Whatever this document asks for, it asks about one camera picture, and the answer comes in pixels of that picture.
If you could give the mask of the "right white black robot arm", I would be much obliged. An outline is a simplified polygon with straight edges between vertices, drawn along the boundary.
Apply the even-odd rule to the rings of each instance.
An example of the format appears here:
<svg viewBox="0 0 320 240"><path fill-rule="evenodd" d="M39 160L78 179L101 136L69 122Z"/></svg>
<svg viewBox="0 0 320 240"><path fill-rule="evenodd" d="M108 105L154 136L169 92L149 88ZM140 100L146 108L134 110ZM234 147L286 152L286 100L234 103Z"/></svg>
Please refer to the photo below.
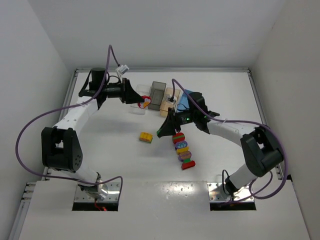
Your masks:
<svg viewBox="0 0 320 240"><path fill-rule="evenodd" d="M188 108L176 112L168 109L167 117L157 131L159 138L174 136L181 126L194 123L200 130L229 140L242 148L245 163L229 175L222 184L222 190L233 196L242 187L263 177L280 163L288 163L286 153L278 138L266 125L242 120L222 120L219 114L209 111L200 92L187 95Z"/></svg>

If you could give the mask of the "yellow orange bird lego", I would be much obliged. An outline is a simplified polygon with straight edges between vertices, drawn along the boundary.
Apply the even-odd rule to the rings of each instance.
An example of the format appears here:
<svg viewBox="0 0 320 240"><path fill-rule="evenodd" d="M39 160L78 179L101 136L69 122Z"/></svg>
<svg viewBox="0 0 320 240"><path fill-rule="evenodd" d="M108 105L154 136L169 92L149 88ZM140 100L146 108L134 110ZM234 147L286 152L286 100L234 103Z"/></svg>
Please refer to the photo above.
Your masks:
<svg viewBox="0 0 320 240"><path fill-rule="evenodd" d="M153 135L151 133L148 133L148 132L141 132L140 135L139 135L139 140L141 142L151 144L152 140L153 140Z"/></svg>

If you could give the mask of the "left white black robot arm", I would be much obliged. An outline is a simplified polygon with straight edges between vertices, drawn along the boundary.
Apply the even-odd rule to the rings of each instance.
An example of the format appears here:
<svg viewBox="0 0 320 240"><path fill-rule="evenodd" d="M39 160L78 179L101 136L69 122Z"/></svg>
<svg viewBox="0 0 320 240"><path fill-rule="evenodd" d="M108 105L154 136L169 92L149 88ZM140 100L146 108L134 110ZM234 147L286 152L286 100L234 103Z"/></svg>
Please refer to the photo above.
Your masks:
<svg viewBox="0 0 320 240"><path fill-rule="evenodd" d="M95 200L106 199L107 185L98 172L84 163L78 136L89 118L107 99L118 98L124 104L145 101L132 88L130 80L123 77L128 70L127 65L120 65L115 70L118 81L108 83L110 77L103 68L91 69L78 93L76 107L54 126L45 127L41 132L43 165L76 179L80 189Z"/></svg>

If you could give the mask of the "red round striped lego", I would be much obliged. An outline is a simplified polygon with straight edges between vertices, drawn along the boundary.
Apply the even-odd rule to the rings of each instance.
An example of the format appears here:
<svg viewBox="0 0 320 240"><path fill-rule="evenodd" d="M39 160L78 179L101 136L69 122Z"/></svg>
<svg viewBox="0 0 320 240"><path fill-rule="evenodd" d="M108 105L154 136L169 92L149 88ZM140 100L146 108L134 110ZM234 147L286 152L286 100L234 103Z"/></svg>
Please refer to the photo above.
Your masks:
<svg viewBox="0 0 320 240"><path fill-rule="evenodd" d="M172 142L175 145L178 142L182 142L185 140L185 135L182 132L178 132L172 136Z"/></svg>

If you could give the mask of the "purple striped oval lego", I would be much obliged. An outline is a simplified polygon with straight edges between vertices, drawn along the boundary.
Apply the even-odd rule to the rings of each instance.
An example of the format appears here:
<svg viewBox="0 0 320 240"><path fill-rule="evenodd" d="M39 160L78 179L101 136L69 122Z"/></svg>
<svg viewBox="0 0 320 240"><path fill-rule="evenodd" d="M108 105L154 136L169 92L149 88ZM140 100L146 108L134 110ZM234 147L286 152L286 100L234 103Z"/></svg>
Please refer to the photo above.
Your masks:
<svg viewBox="0 0 320 240"><path fill-rule="evenodd" d="M192 153L190 151L184 151L184 152L180 152L178 154L178 159L179 161L183 162L187 159L190 159L192 157Z"/></svg>

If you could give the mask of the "red base lego brick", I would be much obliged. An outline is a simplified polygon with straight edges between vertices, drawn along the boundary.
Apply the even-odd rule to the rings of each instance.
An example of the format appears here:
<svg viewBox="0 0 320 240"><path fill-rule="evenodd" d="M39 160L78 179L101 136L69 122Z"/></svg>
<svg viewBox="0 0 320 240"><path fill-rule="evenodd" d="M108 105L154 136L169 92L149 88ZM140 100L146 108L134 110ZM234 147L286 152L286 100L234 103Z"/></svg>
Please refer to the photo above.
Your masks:
<svg viewBox="0 0 320 240"><path fill-rule="evenodd" d="M183 162L181 165L182 170L186 170L189 168L193 168L196 166L196 162L194 160L190 160L189 162Z"/></svg>

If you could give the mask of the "yellow curved lego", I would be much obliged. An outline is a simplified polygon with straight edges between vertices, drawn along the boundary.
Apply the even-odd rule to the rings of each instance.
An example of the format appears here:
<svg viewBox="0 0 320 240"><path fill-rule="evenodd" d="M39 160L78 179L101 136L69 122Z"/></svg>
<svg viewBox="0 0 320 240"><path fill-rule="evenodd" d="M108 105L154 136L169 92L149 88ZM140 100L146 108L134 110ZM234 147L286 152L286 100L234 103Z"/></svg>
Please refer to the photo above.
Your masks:
<svg viewBox="0 0 320 240"><path fill-rule="evenodd" d="M188 146L176 149L176 153L177 154L180 154L180 153L183 153L183 152L188 152L188 151L189 151L189 147Z"/></svg>

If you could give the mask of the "purple flower print lego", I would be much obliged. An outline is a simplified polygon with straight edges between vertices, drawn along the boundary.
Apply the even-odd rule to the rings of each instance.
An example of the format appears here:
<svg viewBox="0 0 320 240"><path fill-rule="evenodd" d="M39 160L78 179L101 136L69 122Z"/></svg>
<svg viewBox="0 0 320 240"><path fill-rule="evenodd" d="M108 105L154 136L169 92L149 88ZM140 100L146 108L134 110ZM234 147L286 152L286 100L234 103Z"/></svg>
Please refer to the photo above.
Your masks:
<svg viewBox="0 0 320 240"><path fill-rule="evenodd" d="M183 148L186 148L188 146L188 143L183 140L183 141L179 141L179 142L176 142L175 143L175 149L183 149Z"/></svg>

